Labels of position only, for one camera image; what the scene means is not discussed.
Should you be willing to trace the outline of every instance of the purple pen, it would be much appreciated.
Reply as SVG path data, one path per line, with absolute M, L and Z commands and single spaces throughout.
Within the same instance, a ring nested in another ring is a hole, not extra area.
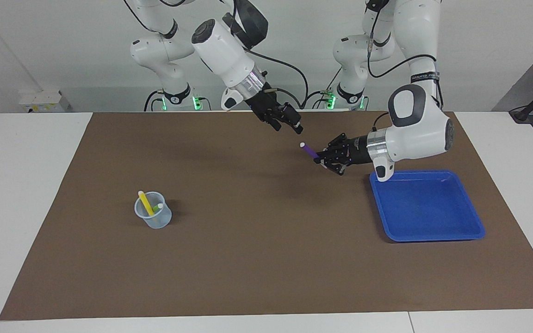
M 305 144 L 305 142 L 300 143 L 300 147 L 303 148 L 306 153 L 310 154 L 312 158 L 320 158 L 315 151 L 311 150 L 311 148 Z

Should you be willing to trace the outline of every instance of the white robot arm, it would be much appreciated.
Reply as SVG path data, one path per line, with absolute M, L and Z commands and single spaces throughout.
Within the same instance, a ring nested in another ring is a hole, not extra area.
M 291 104 L 277 102 L 276 89 L 271 88 L 264 72 L 244 49 L 249 50 L 266 38 L 267 20 L 248 0 L 233 0 L 232 8 L 233 13 L 227 13 L 223 22 L 209 19 L 192 36 L 192 45 L 203 63 L 227 87 L 222 108 L 230 110 L 244 101 L 258 119 L 276 131 L 281 122 L 300 134 L 302 117 Z
M 435 59 L 440 0 L 369 0 L 366 4 L 370 16 L 364 20 L 364 31 L 368 32 L 367 22 L 374 15 L 373 38 L 368 38 L 365 50 L 364 42 L 355 42 L 359 38 L 337 42 L 334 52 L 339 51 L 341 55 L 335 58 L 341 59 L 339 62 L 343 66 L 337 92 L 341 97 L 343 93 L 360 96 L 367 72 L 360 62 L 364 56 L 359 50 L 365 51 L 366 61 L 368 58 L 370 61 L 383 59 L 391 54 L 384 48 L 394 48 L 393 38 L 408 59 L 411 84 L 394 91 L 388 101 L 392 126 L 374 129 L 367 136 L 354 139 L 347 139 L 343 133 L 332 140 L 328 148 L 317 153 L 319 158 L 314 161 L 339 175 L 351 164 L 373 163 L 379 181 L 386 181 L 394 173 L 394 162 L 441 154 L 453 144 L 453 123 L 438 101 L 439 73 Z M 378 29 L 382 32 L 379 38 Z
M 172 108 L 195 107 L 193 87 L 184 70 L 173 63 L 194 53 L 190 34 L 178 27 L 176 20 L 159 0 L 135 0 L 135 13 L 154 36 L 143 37 L 131 44 L 131 56 L 140 66 L 151 69 L 160 79 L 165 100 Z

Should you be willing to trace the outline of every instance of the green indicator light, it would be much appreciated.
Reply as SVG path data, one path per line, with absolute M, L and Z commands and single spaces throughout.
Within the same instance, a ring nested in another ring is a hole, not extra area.
M 194 109 L 199 111 L 203 108 L 203 103 L 199 101 L 199 99 L 196 96 L 192 97 L 192 102 L 194 103 Z
M 334 96 L 333 94 L 330 95 L 330 98 L 328 99 L 328 103 L 326 103 L 326 108 L 328 110 L 332 110 L 335 108 L 335 103 L 336 103 L 336 96 Z

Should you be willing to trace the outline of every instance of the blue tray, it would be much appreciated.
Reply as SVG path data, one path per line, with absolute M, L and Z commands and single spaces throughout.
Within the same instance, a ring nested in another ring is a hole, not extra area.
M 484 226 L 457 175 L 447 170 L 396 171 L 370 182 L 385 233 L 396 242 L 462 241 L 484 237 Z

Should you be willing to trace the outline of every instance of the brown paper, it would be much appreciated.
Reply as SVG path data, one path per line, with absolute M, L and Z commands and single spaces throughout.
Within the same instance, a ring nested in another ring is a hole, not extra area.
M 304 113 L 298 136 L 252 113 L 95 114 L 0 320 L 533 308 L 533 250 L 455 117 L 450 152 L 396 167 L 456 172 L 482 240 L 392 242 L 372 166 L 339 177 L 298 147 L 378 115 Z M 139 190 L 167 227 L 135 216 Z

